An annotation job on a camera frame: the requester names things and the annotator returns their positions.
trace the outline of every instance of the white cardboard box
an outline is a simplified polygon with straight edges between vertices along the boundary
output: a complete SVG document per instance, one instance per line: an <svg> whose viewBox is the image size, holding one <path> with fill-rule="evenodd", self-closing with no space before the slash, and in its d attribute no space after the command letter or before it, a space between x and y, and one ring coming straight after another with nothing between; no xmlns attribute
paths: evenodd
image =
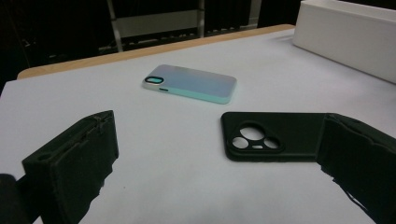
<svg viewBox="0 0 396 224"><path fill-rule="evenodd" d="M294 45L396 83L396 11L333 0L301 3Z"/></svg>

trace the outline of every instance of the wooden edge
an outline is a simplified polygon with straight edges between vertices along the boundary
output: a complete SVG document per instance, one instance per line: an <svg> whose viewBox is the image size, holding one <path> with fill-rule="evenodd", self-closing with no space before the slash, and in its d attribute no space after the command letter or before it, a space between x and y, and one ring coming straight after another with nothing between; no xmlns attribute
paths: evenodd
<svg viewBox="0 0 396 224"><path fill-rule="evenodd" d="M65 63L55 63L49 65L43 65L38 67L32 67L21 71L18 74L17 79L23 79L27 77L38 77L51 73L63 72L72 69L78 69L83 67L95 66L104 63L114 63L123 60L129 60L133 58L148 56L157 53L164 53L167 51L186 49L206 44L217 43L220 41L233 40L237 38L249 37L254 35L265 35L277 31L293 29L293 25L282 24L277 26L264 27L259 29L247 30L242 32L235 32L226 35L215 35L205 38L198 38L193 40L181 41L172 44L160 45L145 49L135 49L130 51L124 51L120 53L107 54L103 56L97 56L92 58L80 59Z"/></svg>

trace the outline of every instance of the white table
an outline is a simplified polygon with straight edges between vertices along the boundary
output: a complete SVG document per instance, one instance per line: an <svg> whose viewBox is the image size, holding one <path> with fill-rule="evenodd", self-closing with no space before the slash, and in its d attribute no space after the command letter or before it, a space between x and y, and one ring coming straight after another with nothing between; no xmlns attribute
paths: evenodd
<svg viewBox="0 0 396 224"><path fill-rule="evenodd" d="M79 119L112 109L120 157L81 223L374 223L314 162L229 161L227 111L334 112L396 137L396 85L291 44L293 30L8 82L0 171ZM148 91L168 63L236 77L228 105Z"/></svg>

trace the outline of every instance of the white surface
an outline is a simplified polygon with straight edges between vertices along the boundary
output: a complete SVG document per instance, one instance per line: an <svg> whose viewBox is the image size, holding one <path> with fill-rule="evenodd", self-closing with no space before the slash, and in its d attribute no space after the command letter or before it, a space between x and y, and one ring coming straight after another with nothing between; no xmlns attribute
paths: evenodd
<svg viewBox="0 0 396 224"><path fill-rule="evenodd" d="M333 0L303 1L293 43L396 83L396 10Z"/></svg>
<svg viewBox="0 0 396 224"><path fill-rule="evenodd" d="M229 161L227 111L334 112L396 136L396 85L292 45L292 30L9 82L0 171L115 111L120 158L81 223L373 223L315 163ZM158 64L236 77L228 105L141 87Z"/></svg>

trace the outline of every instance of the iridescent phone case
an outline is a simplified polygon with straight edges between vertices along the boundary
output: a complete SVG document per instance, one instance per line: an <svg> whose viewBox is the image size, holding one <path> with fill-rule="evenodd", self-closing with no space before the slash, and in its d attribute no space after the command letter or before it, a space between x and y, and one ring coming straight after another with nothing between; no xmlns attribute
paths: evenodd
<svg viewBox="0 0 396 224"><path fill-rule="evenodd" d="M236 78L172 65L159 65L144 80L143 87L218 104L228 104Z"/></svg>

